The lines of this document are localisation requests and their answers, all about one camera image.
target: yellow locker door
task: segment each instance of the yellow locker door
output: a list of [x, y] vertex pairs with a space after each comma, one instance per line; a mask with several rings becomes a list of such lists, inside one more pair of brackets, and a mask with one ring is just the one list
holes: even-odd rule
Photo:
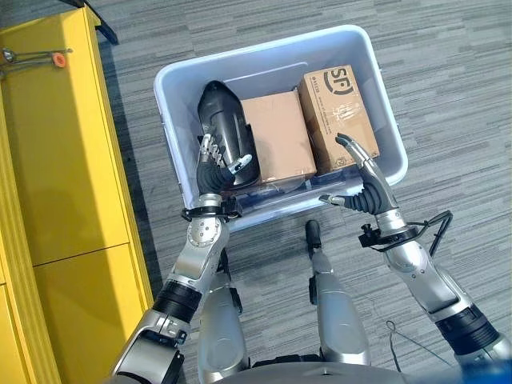
[[27, 384], [12, 313], [7, 301], [6, 285], [0, 285], [0, 378], [9, 384]]
[[143, 313], [129, 246], [34, 272], [62, 383], [101, 382]]
[[129, 241], [91, 28], [80, 9], [0, 30], [0, 47], [14, 52], [73, 50], [66, 68], [34, 66], [2, 80], [34, 265]]

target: plastic storage bin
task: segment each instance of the plastic storage bin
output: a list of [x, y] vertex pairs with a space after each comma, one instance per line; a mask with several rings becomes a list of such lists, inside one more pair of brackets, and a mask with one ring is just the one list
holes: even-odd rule
[[[377, 164], [390, 184], [407, 171], [407, 156], [390, 107], [368, 34], [358, 26], [337, 26], [238, 50], [176, 62], [161, 69], [154, 82], [158, 108], [185, 206], [198, 197], [195, 169], [197, 107], [210, 80], [222, 80], [240, 99], [285, 92], [314, 70], [352, 65], [381, 155]], [[239, 230], [321, 203], [321, 194], [355, 194], [362, 181], [354, 167], [303, 183], [288, 194], [243, 199], [243, 217], [230, 222]]]

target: cardboard box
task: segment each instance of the cardboard box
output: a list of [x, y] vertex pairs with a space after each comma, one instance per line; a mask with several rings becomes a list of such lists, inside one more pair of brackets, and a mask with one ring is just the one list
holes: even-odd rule
[[296, 90], [242, 100], [242, 106], [253, 130], [262, 183], [307, 180], [316, 173]]
[[379, 155], [374, 132], [350, 66], [305, 74], [298, 92], [318, 174], [354, 164], [345, 148], [334, 140], [338, 133], [351, 136], [372, 157]]

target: gray carpet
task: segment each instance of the gray carpet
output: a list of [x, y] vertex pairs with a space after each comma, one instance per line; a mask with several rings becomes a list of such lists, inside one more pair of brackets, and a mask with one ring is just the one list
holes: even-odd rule
[[[510, 1], [91, 0], [117, 31], [102, 60], [148, 271], [158, 291], [185, 241], [182, 200], [153, 94], [164, 65], [340, 24], [373, 42], [409, 171], [394, 190], [408, 219], [450, 209], [436, 255], [487, 317], [511, 335]], [[0, 26], [68, 10], [55, 0], [0, 0]], [[394, 368], [385, 320], [450, 362], [450, 349], [382, 257], [358, 244], [369, 218], [325, 206], [232, 235], [228, 252], [253, 361], [318, 351], [303, 225], [322, 223], [326, 254], [353, 295], [375, 366]], [[269, 250], [278, 247], [279, 252]], [[195, 373], [197, 325], [182, 382]], [[403, 339], [407, 373], [443, 363]]]

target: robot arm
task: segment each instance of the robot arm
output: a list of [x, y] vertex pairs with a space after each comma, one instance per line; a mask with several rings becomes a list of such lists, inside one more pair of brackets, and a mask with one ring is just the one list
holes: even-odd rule
[[200, 148], [198, 206], [184, 211], [190, 221], [186, 244], [153, 307], [147, 310], [115, 364], [109, 384], [174, 384], [184, 357], [178, 346], [190, 332], [190, 320], [210, 288], [221, 252], [228, 243], [226, 221], [236, 209], [221, 191], [252, 157], [247, 154], [221, 168], [214, 137], [205, 134]]
[[[336, 206], [375, 216], [378, 228], [362, 227], [362, 246], [383, 245], [384, 262], [407, 284], [413, 297], [442, 333], [465, 366], [480, 360], [510, 359], [510, 342], [487, 320], [471, 297], [445, 270], [436, 267], [430, 253], [416, 242], [424, 230], [443, 220], [444, 229], [451, 220], [446, 212], [426, 223], [406, 223], [384, 175], [374, 160], [352, 138], [338, 134], [336, 142], [345, 147], [356, 161], [363, 180], [363, 190], [355, 196], [323, 195], [320, 200]], [[424, 225], [418, 232], [416, 225]]]

